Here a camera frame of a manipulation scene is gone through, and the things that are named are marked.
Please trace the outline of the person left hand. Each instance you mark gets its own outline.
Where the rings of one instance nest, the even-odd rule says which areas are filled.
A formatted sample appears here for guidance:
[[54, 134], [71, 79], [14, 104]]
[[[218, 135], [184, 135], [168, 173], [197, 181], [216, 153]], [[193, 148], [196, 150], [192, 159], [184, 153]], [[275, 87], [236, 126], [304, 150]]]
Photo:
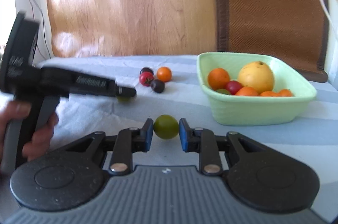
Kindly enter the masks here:
[[33, 134], [43, 127], [51, 114], [59, 105], [60, 98], [56, 96], [30, 99], [29, 115], [24, 119], [12, 120], [6, 127], [1, 173], [10, 175], [27, 160], [22, 156], [22, 149], [31, 141]]

